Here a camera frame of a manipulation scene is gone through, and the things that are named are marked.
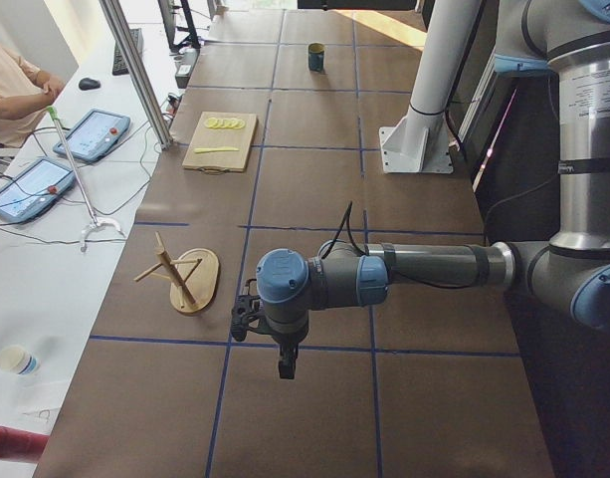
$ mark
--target white desk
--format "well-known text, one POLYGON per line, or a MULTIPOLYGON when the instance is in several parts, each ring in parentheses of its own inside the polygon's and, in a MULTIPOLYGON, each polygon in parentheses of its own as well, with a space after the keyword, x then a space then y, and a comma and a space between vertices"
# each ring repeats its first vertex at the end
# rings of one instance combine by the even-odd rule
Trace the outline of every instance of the white desk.
MULTIPOLYGON (((162 103, 168 93, 178 93, 174 64, 161 26, 138 26, 144 35, 143 62, 162 103)), ((131 78, 114 77, 110 72, 113 48, 114 40, 108 31, 57 99, 55 107, 66 126, 74 125, 91 108, 131 117, 130 131, 125 137, 146 122, 131 78), (78 83, 83 77, 100 80, 102 87, 80 91, 78 83)), ((40 124, 50 125, 48 116, 40 124)), ((158 159, 155 135, 146 132, 147 128, 148 125, 95 165, 80 168, 97 209, 114 210, 147 181, 139 160, 142 158, 143 166, 151 173, 158 159)), ((56 133, 42 131, 37 138, 48 155, 56 157, 52 153, 58 141, 56 133)), ((16 174, 40 155, 42 151, 29 137, 7 173, 16 174)), ((125 235, 130 231, 144 190, 109 216, 119 221, 125 235)), ((76 187, 66 198, 82 200, 76 187)), ((90 220, 83 203, 61 200, 36 221, 7 229, 47 241, 78 241, 90 220)), ((111 228, 89 237, 115 238, 120 236, 111 228)), ((39 370, 28 376, 0 370, 0 425, 50 433, 122 248, 122 242, 90 243, 88 251, 82 253, 78 244, 44 245, 0 231, 0 350, 20 344, 40 361, 39 370), (32 413, 42 409, 50 409, 49 416, 47 412, 42 417, 32 413)), ((0 461, 0 476, 8 478, 30 477, 34 469, 35 465, 0 461)))

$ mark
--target keyboard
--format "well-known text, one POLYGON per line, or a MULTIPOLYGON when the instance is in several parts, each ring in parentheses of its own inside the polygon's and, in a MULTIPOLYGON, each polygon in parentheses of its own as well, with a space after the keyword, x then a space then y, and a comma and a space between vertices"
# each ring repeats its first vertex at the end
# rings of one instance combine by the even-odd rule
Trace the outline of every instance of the keyboard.
MULTIPOLYGON (((136 46, 136 50, 138 51, 138 55, 143 54, 143 32, 141 32, 140 28, 130 28, 129 34, 132 36, 132 40, 134 41, 134 45, 136 46)), ((114 58, 112 60, 112 74, 115 76, 118 75, 127 75, 127 64, 125 63, 125 58, 121 54, 121 51, 118 49, 118 45, 114 44, 114 58)))

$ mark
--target reacher grabber tool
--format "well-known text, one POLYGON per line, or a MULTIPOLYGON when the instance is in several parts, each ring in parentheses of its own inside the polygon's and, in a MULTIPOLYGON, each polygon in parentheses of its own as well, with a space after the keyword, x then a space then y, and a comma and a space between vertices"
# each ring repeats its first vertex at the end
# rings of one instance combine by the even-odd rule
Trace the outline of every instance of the reacher grabber tool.
POLYGON ((68 145, 68 141, 66 140, 66 135, 64 134, 62 122, 59 119, 59 117, 57 116, 57 110, 55 110, 55 107, 47 107, 46 110, 48 111, 50 118, 53 120, 53 123, 55 124, 55 129, 57 130, 57 134, 59 135, 59 140, 62 142, 62 145, 64 146, 64 151, 66 152, 66 157, 68 158, 68 161, 70 162, 70 166, 73 169, 73 173, 75 174, 75 181, 77 182, 77 185, 79 186, 79 189, 82 192, 82 196, 84 197, 84 203, 86 204, 86 208, 88 209, 88 213, 90 214, 90 217, 92 219, 92 222, 90 224, 88 224, 82 230, 81 238, 79 240, 81 251, 86 252, 86 249, 88 248, 88 245, 86 244, 86 240, 88 239, 88 236, 99 229, 103 229, 106 226, 113 227, 114 229, 116 229, 116 232, 118 232, 122 237, 125 237, 123 234, 123 231, 121 230, 121 225, 118 223, 118 221, 116 221, 115 219, 109 218, 109 217, 98 217, 97 216, 95 209, 93 208, 93 206, 90 203, 90 199, 88 198, 86 189, 84 188, 84 183, 82 182, 82 179, 79 176, 79 171, 77 170, 77 164, 75 163, 75 159, 73 158, 73 153, 70 151, 70 146, 68 145))

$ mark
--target white pillar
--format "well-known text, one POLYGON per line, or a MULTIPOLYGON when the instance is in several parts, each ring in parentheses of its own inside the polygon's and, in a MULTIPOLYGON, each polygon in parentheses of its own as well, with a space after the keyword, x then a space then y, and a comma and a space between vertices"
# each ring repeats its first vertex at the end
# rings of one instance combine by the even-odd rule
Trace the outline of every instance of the white pillar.
POLYGON ((482 0, 436 0, 408 113, 380 129, 384 172, 453 171, 444 109, 482 0))
POLYGON ((118 44, 118 49, 125 58, 127 70, 134 83, 136 93, 141 100, 145 115, 156 133, 161 149, 167 149, 173 142, 173 138, 169 133, 169 128, 156 100, 152 83, 149 80, 147 72, 145 72, 143 61, 138 55, 136 46, 130 36, 129 26, 125 20, 125 15, 123 15, 120 2, 119 0, 100 0, 100 4, 107 20, 107 25, 118 44))

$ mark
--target table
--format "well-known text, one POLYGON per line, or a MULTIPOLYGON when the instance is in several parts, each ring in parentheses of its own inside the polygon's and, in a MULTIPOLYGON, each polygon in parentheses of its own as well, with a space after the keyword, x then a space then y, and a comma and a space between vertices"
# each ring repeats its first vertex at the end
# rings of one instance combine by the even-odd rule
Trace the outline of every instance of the table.
POLYGON ((35 478, 553 476, 498 291, 400 285, 375 307, 311 313, 295 380, 278 378, 271 339, 230 337, 259 259, 311 257, 349 200, 358 242, 482 242, 460 164, 383 174, 378 128, 406 112, 420 53, 363 15, 215 18, 35 478), (306 66, 313 41, 323 75, 306 66), (259 118, 245 172, 182 168, 205 111, 259 118), (157 230, 172 257, 203 247, 221 261, 196 316, 173 310, 167 284, 132 281, 157 230))
MULTIPOLYGON (((168 93, 178 94, 162 26, 132 26, 143 29, 142 59, 156 97, 163 102, 168 93)), ((140 189, 118 211, 100 214, 118 220, 127 236, 159 149, 130 76, 114 77, 110 72, 113 48, 114 40, 107 30, 55 107, 65 126, 74 125, 91 108, 131 118, 130 130, 122 139, 125 144, 100 162, 80 168, 91 201, 100 211, 113 211, 140 189), (80 91, 78 83, 84 77, 100 80, 102 87, 80 91)), ((46 116, 39 127, 51 125, 46 116)), ((39 131, 36 137, 38 141, 29 137, 7 169, 8 174, 16 174, 43 155, 38 143, 55 157, 52 146, 58 137, 54 130, 39 131)), ((65 197, 82 200, 76 188, 65 197)), ((46 241, 77 242, 88 223, 90 216, 83 203, 61 200, 43 217, 7 229, 46 241)), ((0 350, 20 344, 36 354, 41 363, 39 370, 29 376, 0 371, 1 425, 50 433, 55 423, 124 245, 113 229, 95 232, 89 239, 119 240, 91 242, 88 251, 82 253, 78 244, 47 245, 0 231, 0 350)), ((28 477, 34 469, 35 465, 0 461, 0 476, 28 477)))

